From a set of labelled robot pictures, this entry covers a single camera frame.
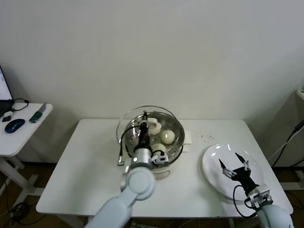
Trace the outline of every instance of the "small white table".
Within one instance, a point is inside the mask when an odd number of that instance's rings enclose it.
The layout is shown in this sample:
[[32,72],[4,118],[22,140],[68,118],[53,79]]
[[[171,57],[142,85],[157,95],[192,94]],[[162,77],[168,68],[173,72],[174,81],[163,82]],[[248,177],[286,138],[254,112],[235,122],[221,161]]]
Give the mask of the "small white table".
[[[264,173],[274,203],[289,213],[293,208],[246,123],[241,120],[181,120],[191,132],[189,152],[181,155],[168,177],[157,181],[154,194],[133,206],[132,217],[235,218],[233,201],[217,193],[200,171],[205,150],[217,143],[255,148],[254,158]],[[117,120],[84,119],[75,129],[40,200],[37,211],[47,214],[93,216],[120,193],[123,167],[116,166],[119,145]],[[249,215],[244,204],[239,209]]]
[[[13,107],[15,109],[20,109],[24,107],[25,103],[15,103]],[[24,165],[21,161],[15,157],[25,145],[25,143],[30,139],[33,133],[38,129],[38,127],[42,124],[45,118],[52,111],[53,106],[51,104],[47,104],[46,110],[44,111],[42,117],[36,123],[30,123],[29,119],[32,115],[38,111],[38,109],[42,106],[42,104],[29,104],[23,110],[14,112],[12,119],[24,119],[26,122],[14,133],[6,133],[4,131],[5,126],[9,122],[2,122],[2,118],[0,118],[0,171],[3,172],[8,179],[6,180],[7,184],[10,180],[14,181],[20,187],[23,188],[19,197],[17,198],[14,206],[20,202],[23,202],[28,195],[32,196],[40,196],[43,188],[35,188],[34,183],[38,177],[38,175],[32,175],[29,180],[26,180],[22,175],[18,173],[18,169],[24,169]],[[7,157],[15,164],[15,168],[10,166],[3,157]],[[0,194],[5,190],[5,186],[2,186],[0,189]]]

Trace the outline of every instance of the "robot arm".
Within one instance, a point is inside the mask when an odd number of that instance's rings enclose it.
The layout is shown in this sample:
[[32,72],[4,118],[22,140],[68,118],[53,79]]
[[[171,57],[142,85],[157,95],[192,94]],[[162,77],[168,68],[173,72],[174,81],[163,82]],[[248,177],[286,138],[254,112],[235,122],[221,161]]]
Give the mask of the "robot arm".
[[277,205],[273,205],[269,188],[263,185],[257,185],[250,178],[251,169],[249,161],[236,153],[238,159],[244,164],[243,167],[233,171],[226,168],[224,163],[219,160],[223,169],[223,174],[233,181],[238,181],[244,188],[250,201],[252,209],[257,213],[262,228],[294,228],[293,221],[288,212]]
[[145,167],[132,169],[126,176],[126,187],[118,197],[108,200],[86,228],[122,228],[130,219],[137,200],[149,198],[155,188],[155,177]]
[[[118,165],[122,163],[122,155],[120,155],[119,160]],[[151,169],[156,164],[165,164],[166,161],[168,161],[166,155],[152,157],[148,117],[145,112],[140,125],[138,145],[135,147],[131,162],[126,166],[123,174],[121,194],[109,199],[85,228],[124,227],[131,217],[133,204],[137,200],[146,200],[154,192],[156,180]]]

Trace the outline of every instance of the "egg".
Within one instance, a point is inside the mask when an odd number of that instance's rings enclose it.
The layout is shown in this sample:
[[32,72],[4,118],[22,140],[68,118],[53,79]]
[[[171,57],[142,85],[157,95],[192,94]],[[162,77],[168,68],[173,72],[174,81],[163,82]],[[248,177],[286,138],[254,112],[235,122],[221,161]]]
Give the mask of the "egg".
[[161,128],[162,125],[159,122],[156,123],[156,127],[151,124],[151,127],[149,127],[149,133],[151,135],[157,135],[161,132]]
[[161,133],[161,141],[164,144],[171,144],[174,142],[175,134],[171,130],[165,130]]
[[[153,144],[153,145],[151,146],[151,148],[152,148],[152,151],[153,151],[153,152],[154,152],[154,151],[158,151],[158,150],[161,150],[161,151],[163,151],[163,152],[166,152],[166,151],[167,151],[166,147],[165,147],[163,144],[161,144],[161,143]],[[161,154],[161,152],[158,151],[158,152],[156,152],[154,155],[160,155],[160,154]]]

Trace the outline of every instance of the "computer screen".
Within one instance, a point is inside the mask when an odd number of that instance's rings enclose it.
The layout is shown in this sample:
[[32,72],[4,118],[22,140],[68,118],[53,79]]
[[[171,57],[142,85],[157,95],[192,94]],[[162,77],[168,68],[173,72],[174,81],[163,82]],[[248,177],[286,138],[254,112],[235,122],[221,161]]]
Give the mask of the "computer screen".
[[12,100],[8,84],[6,84],[2,69],[0,67],[0,100]]

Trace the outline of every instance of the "computer mouse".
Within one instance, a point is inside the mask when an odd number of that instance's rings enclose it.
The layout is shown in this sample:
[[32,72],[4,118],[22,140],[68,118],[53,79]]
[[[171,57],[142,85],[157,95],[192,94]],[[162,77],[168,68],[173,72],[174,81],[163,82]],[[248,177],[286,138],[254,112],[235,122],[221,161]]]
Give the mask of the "computer mouse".
[[12,120],[5,126],[5,132],[14,133],[25,123],[24,119]]

